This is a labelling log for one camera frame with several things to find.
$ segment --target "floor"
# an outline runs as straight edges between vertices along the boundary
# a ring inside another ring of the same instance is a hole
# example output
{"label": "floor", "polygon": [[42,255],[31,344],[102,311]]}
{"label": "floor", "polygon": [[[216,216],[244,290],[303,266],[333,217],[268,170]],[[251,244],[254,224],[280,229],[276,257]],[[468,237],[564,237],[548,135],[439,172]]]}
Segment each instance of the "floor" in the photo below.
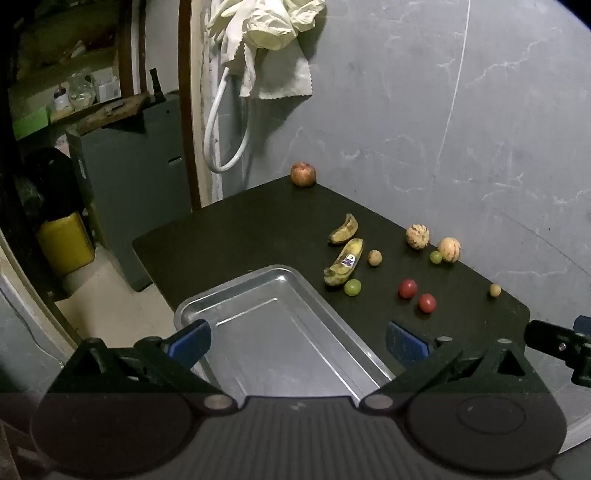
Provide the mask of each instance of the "floor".
{"label": "floor", "polygon": [[91,264],[64,279],[70,297],[57,302],[79,335],[101,338],[108,347],[132,346],[150,335],[172,335],[174,312],[156,286],[134,291],[108,250],[98,245],[95,255]]}

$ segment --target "red cherry tomato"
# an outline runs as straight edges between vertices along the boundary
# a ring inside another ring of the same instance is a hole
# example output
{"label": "red cherry tomato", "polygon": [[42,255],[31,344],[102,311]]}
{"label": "red cherry tomato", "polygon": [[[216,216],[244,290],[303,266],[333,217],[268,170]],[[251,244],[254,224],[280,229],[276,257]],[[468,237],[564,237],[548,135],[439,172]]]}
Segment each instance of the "red cherry tomato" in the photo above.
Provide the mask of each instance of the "red cherry tomato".
{"label": "red cherry tomato", "polygon": [[437,301],[433,295],[426,293],[418,298],[418,307],[425,313],[431,313],[437,308]]}
{"label": "red cherry tomato", "polygon": [[417,282],[414,280],[403,280],[400,286],[398,287],[398,295],[400,295],[404,299],[411,299],[413,298],[418,291]]}

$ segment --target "white pipe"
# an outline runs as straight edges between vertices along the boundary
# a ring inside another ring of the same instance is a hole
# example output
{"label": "white pipe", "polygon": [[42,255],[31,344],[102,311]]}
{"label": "white pipe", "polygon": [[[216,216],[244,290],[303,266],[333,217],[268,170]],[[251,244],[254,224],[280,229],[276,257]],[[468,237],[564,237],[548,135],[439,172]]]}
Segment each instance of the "white pipe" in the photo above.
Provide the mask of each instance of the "white pipe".
{"label": "white pipe", "polygon": [[[213,101],[212,109],[209,112],[209,117],[207,119],[207,125],[205,127],[205,139],[203,141],[203,156],[205,159],[205,165],[214,173],[223,173],[225,171],[230,170],[237,162],[240,160],[244,151],[246,150],[246,146],[248,145],[248,141],[251,136],[251,125],[250,125],[250,115],[247,116],[246,120],[246,130],[244,132],[244,137],[242,138],[242,143],[240,143],[240,147],[238,147],[238,151],[232,157],[232,159],[226,163],[223,167],[219,167],[216,165],[215,160],[211,155],[212,150],[212,131],[213,131],[213,124],[216,121],[217,117],[217,109],[220,106],[220,102],[222,101],[222,96],[224,90],[226,90],[226,85],[228,84],[228,75],[230,74],[229,68],[224,68],[222,74],[222,80],[220,81],[220,85],[217,88],[216,97]],[[248,110],[248,101],[245,103],[246,109]]]}

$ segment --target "black table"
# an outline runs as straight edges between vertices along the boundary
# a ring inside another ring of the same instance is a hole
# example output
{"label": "black table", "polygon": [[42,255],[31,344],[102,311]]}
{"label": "black table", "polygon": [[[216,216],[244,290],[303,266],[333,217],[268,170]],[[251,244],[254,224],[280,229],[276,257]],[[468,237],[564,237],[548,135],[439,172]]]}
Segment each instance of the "black table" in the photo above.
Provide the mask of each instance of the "black table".
{"label": "black table", "polygon": [[[355,236],[365,241],[363,258],[353,273],[362,283],[357,297],[328,289],[323,280],[324,268],[342,249],[329,245],[328,235],[346,213],[358,220]],[[427,339],[451,336],[474,353],[498,338],[524,345],[530,320],[525,305],[507,292],[490,298],[491,282],[461,262],[432,264],[429,253],[434,248],[415,251],[404,234],[404,228],[342,195],[320,185],[301,189],[284,177],[143,235],[134,248],[173,309],[189,297],[267,265],[293,267],[394,374],[402,368],[386,349],[386,326],[392,320]],[[384,256],[379,267],[367,263],[372,249]],[[418,294],[410,301],[397,294],[405,278],[418,284]],[[431,315],[417,308],[422,293],[437,300]]]}

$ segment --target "banana peel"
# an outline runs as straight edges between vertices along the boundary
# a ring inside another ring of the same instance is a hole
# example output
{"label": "banana peel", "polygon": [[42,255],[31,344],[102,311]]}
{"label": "banana peel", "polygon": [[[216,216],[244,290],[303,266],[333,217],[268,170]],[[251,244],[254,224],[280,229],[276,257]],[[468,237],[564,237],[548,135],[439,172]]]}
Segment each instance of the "banana peel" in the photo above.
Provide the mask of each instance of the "banana peel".
{"label": "banana peel", "polygon": [[330,267],[324,269],[324,283],[329,287],[337,287],[345,283],[359,263],[363,253],[363,240],[353,238],[342,249]]}
{"label": "banana peel", "polygon": [[358,228],[359,224],[355,217],[347,213],[345,222],[329,235],[329,242],[334,245],[344,244],[357,233]]}

